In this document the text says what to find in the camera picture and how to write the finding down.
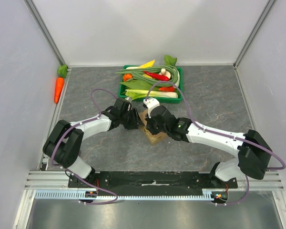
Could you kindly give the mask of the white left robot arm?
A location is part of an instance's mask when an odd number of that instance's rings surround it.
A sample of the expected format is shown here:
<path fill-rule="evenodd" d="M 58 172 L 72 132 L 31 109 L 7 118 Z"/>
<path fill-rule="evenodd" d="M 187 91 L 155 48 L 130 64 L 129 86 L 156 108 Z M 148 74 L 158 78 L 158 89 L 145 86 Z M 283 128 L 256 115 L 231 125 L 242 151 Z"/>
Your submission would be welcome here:
<path fill-rule="evenodd" d="M 118 98 L 100 114 L 78 122 L 57 122 L 44 146 L 43 153 L 71 173 L 79 176 L 79 183 L 91 187 L 95 182 L 95 169 L 80 157 L 82 141 L 98 133 L 113 130 L 120 125 L 126 130 L 143 126 L 138 111 L 131 102 Z"/>

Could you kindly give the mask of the brown cardboard express box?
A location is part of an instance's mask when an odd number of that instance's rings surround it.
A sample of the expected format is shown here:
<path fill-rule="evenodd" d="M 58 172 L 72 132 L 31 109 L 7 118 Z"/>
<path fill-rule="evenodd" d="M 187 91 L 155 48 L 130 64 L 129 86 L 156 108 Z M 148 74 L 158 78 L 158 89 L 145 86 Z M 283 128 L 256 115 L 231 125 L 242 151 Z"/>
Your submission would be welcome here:
<path fill-rule="evenodd" d="M 146 115 L 147 115 L 147 109 L 139 113 L 139 117 L 143 123 L 143 126 L 140 126 L 139 129 L 145 134 L 147 139 L 149 140 L 150 144 L 153 146 L 162 140 L 166 139 L 167 134 L 165 133 L 158 133 L 156 135 L 152 135 L 152 133 L 146 128 L 147 121 L 146 121 Z"/>

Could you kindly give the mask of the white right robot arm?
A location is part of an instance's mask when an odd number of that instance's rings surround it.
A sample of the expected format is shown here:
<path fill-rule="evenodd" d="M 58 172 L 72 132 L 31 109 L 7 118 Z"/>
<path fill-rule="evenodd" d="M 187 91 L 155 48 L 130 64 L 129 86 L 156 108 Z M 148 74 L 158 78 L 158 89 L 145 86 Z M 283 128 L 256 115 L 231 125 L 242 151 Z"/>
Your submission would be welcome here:
<path fill-rule="evenodd" d="M 215 128 L 199 128 L 189 118 L 176 118 L 160 105 L 148 109 L 146 128 L 155 135 L 167 134 L 175 141 L 197 143 L 225 151 L 233 156 L 226 162 L 217 162 L 209 173 L 209 183 L 218 188 L 238 176 L 248 176 L 262 180 L 267 171 L 271 155 L 270 147 L 262 136 L 254 130 L 244 133 L 231 133 Z"/>

